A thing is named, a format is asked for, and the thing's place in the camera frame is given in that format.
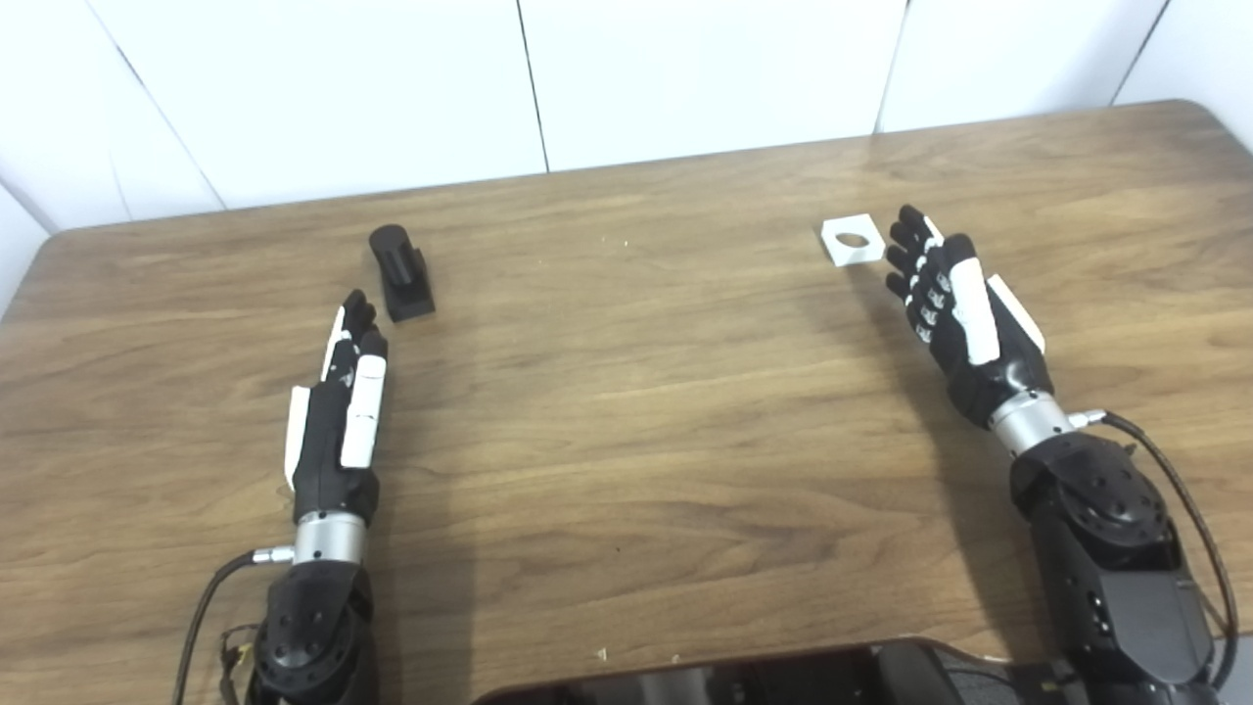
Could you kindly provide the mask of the white and black left hand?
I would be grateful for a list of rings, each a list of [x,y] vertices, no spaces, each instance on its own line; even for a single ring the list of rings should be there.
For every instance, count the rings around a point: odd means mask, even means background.
[[[373,450],[388,374],[388,339],[360,289],[337,308],[320,379],[294,387],[284,475],[294,492],[292,521],[350,513],[372,525],[381,483]]]

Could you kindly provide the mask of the white and black right hand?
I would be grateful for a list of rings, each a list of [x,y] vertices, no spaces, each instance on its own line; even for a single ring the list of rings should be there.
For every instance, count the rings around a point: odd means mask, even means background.
[[[908,331],[938,366],[959,414],[989,427],[1007,401],[1055,392],[1037,326],[991,284],[969,235],[944,235],[910,204],[890,235],[886,289],[903,304]]]

